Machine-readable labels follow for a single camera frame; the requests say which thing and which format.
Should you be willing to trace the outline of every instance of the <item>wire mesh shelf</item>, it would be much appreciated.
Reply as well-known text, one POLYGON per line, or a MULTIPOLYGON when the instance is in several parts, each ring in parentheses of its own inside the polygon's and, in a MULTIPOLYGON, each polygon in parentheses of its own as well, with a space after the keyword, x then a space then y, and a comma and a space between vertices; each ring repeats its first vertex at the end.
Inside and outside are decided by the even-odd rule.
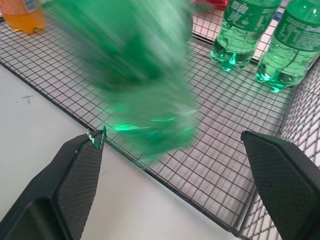
MULTIPOLYGON (((223 13, 214 10, 205 17, 198 14, 193 26, 197 34, 187 43, 185 58, 185 85, 198 109, 194 142, 189 149, 167 153, 156 165, 146 164, 140 161, 141 154, 113 131, 113 113, 104 95, 91 84, 67 34, 50 17, 53 11, 52 7, 45 9, 47 27, 32 35, 14 32, 1 22, 0 63, 87 128, 102 129, 106 125, 108 141, 114 148, 224 229, 239 235, 239 226, 255 193, 240 134, 252 130, 279 136, 293 92, 274 94, 255 82, 253 64, 227 73, 219 63, 212 62, 211 46, 204 42, 217 36, 223 13)), ((262 39, 264 52, 270 38, 262 39)), ((294 121, 295 117, 291 113, 288 118, 294 121)), ((286 126, 285 131, 295 137, 298 130, 293 125, 294 130, 286 126)), ((259 198, 255 203, 257 208, 249 213, 249 224, 243 229, 249 238, 255 236, 250 231, 263 230, 251 230, 251 226, 269 216, 262 210, 259 198)))

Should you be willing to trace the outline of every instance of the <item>white table surface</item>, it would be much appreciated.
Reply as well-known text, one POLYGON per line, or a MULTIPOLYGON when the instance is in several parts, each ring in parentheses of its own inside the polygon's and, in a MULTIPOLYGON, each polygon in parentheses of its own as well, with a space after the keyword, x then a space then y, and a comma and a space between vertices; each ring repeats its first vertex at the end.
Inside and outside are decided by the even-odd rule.
MULTIPOLYGON (((1 220, 62 144, 87 130, 1 65, 0 111, 1 220)), ((236 238, 105 145, 82 239, 236 238)))

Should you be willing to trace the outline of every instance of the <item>orange liquid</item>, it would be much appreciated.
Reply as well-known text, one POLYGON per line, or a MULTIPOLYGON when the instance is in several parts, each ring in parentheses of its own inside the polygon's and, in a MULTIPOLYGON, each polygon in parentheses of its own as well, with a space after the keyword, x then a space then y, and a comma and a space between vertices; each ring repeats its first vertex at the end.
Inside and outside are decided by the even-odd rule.
POLYGON ((41 7, 38 10, 24 15, 3 14, 6 23, 15 31, 23 31, 26 34, 32 34, 35 29, 44 29, 46 27, 44 11, 41 7))

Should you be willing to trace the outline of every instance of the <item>white floor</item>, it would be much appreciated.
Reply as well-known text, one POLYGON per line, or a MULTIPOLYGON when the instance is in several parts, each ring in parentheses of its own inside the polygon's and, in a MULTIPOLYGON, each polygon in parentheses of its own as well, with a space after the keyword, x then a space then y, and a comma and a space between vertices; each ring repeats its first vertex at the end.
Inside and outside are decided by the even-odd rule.
MULTIPOLYGON (((86 129, 0 66, 0 220, 61 145, 86 129)), ((105 146, 83 240, 235 240, 105 146)))

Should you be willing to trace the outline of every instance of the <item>red object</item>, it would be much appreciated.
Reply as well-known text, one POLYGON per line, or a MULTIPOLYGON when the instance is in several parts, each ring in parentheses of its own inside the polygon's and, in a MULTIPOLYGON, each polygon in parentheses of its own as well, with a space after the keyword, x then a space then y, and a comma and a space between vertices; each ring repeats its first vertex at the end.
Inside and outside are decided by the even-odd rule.
POLYGON ((221 8, 221 9, 225 9, 227 4, 228 4, 228 0, 206 0, 207 2, 216 5, 217 7, 221 8))

